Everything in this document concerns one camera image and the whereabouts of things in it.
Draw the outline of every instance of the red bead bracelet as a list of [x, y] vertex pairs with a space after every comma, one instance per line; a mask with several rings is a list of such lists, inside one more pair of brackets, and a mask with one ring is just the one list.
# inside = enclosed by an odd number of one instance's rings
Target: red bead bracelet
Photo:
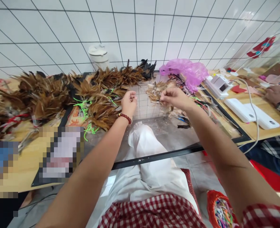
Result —
[[128, 124], [131, 124], [131, 119], [130, 119], [128, 116], [126, 116], [126, 115], [123, 114], [123, 113], [119, 113], [119, 117], [120, 117], [120, 116], [125, 117], [125, 118], [128, 120]]

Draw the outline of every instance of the pink plastic bag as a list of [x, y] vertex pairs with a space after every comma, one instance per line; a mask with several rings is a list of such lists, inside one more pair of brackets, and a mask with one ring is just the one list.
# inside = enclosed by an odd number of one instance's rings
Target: pink plastic bag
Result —
[[160, 74], [183, 74], [185, 85], [190, 92], [198, 91], [197, 87], [208, 77], [208, 71], [203, 63], [193, 63], [188, 59], [169, 60], [166, 65], [160, 67]]

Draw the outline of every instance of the red paper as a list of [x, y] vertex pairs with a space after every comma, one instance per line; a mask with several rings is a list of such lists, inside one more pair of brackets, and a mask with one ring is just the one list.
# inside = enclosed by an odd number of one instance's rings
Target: red paper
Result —
[[240, 88], [240, 85], [234, 86], [233, 88], [231, 88], [231, 91], [235, 92], [235, 93], [242, 93], [245, 92], [246, 89], [242, 89]]

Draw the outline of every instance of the red cloth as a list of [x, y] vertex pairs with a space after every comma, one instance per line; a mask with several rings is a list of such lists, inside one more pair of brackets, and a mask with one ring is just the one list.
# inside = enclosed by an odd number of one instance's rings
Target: red cloth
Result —
[[[243, 212], [242, 227], [280, 227], [280, 207], [257, 204]], [[183, 197], [163, 194], [139, 202], [116, 202], [98, 227], [206, 228], [192, 204]]]

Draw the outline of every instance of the cable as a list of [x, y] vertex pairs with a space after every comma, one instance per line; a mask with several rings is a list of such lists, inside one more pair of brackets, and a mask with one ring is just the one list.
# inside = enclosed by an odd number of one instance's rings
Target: cable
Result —
[[253, 147], [256, 146], [257, 143], [258, 143], [258, 140], [259, 140], [259, 123], [258, 123], [258, 116], [257, 116], [257, 113], [256, 113], [256, 111], [255, 111], [255, 109], [254, 109], [254, 106], [253, 106], [252, 96], [251, 96], [251, 93], [250, 93], [248, 84], [247, 84], [246, 81], [243, 80], [243, 79], [235, 79], [235, 80], [229, 82], [229, 85], [231, 85], [231, 84], [232, 84], [234, 81], [236, 81], [236, 80], [242, 81], [242, 82], [244, 82], [244, 83], [246, 84], [247, 91], [248, 91], [248, 95], [249, 95], [249, 97], [250, 97], [251, 107], [252, 107], [252, 109], [254, 110], [255, 117], [256, 117], [256, 123], [257, 123], [257, 138], [256, 138], [256, 142], [251, 146], [251, 148], [249, 148], [246, 152], [244, 152], [244, 154], [246, 154], [246, 153], [249, 152], [251, 149], [253, 149]]
[[[263, 49], [261, 50], [261, 52], [259, 53], [259, 54], [257, 54], [257, 55], [260, 55], [260, 54], [263, 54], [263, 51], [264, 51], [264, 49], [266, 48], [266, 46], [269, 44], [269, 41], [274, 37], [274, 36], [277, 36], [277, 35], [279, 35], [280, 33], [277, 33], [277, 34], [275, 34], [275, 35], [272, 35], [270, 38], [269, 38], [269, 40], [267, 41], [267, 43], [266, 43], [266, 45], [263, 47]], [[244, 61], [244, 60], [249, 60], [249, 59], [252, 59], [253, 57], [249, 57], [249, 58], [247, 58], [247, 59], [243, 59], [243, 60], [238, 60], [238, 61], [236, 61], [236, 62], [232, 62], [232, 63], [228, 63], [228, 64], [226, 64], [224, 67], [226, 67], [227, 65], [230, 65], [230, 64], [233, 64], [233, 63], [237, 63], [237, 62], [241, 62], [241, 61]]]
[[27, 216], [29, 215], [29, 213], [31, 212], [31, 210], [32, 210], [38, 203], [42, 202], [44, 199], [46, 199], [47, 197], [52, 196], [52, 195], [57, 195], [57, 193], [50, 194], [50, 195], [45, 196], [44, 198], [40, 199], [39, 201], [37, 201], [37, 202], [35, 202], [35, 203], [33, 203], [33, 204], [27, 205], [27, 206], [33, 205], [33, 207], [30, 208], [30, 210], [26, 213], [26, 216], [25, 216], [25, 218], [23, 219], [23, 221], [20, 223], [19, 228], [22, 227], [24, 221], [26, 220], [26, 218], [27, 218]]

